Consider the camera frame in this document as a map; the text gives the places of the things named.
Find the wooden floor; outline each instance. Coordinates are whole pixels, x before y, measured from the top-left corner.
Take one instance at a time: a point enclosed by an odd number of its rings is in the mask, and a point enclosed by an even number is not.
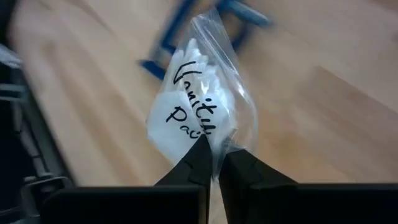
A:
[[[239,54],[258,158],[299,182],[396,182],[396,1],[247,2],[274,21]],[[160,80],[137,60],[177,3],[20,1],[11,36],[79,184],[150,185],[171,169],[146,139]]]

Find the white plastic item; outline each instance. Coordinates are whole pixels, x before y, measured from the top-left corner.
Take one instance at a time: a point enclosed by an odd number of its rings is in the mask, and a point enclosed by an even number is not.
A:
[[[175,165],[206,134],[217,177],[226,153],[256,150],[257,122],[217,11],[194,17],[152,105],[148,138]]]

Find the blue chair leg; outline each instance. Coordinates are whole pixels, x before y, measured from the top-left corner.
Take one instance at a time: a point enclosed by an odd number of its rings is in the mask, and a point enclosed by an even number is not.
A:
[[[176,47],[172,45],[172,41],[177,34],[177,31],[181,28],[182,22],[188,16],[188,13],[192,10],[193,5],[198,0],[183,0],[176,15],[169,25],[166,33],[162,36],[160,44],[155,46],[152,50],[150,60],[141,60],[140,64],[149,72],[154,74],[157,78],[163,80],[165,75],[165,69],[159,66],[161,60],[162,51],[168,51],[170,54],[175,52]],[[217,5],[216,9],[219,12],[221,18],[226,12],[232,12],[240,20],[243,21],[243,25],[236,37],[231,41],[233,49],[238,51],[242,43],[247,39],[250,34],[250,24],[256,26],[265,27],[270,24],[269,19],[261,13],[251,9],[249,6],[243,4],[240,0],[221,0]]]

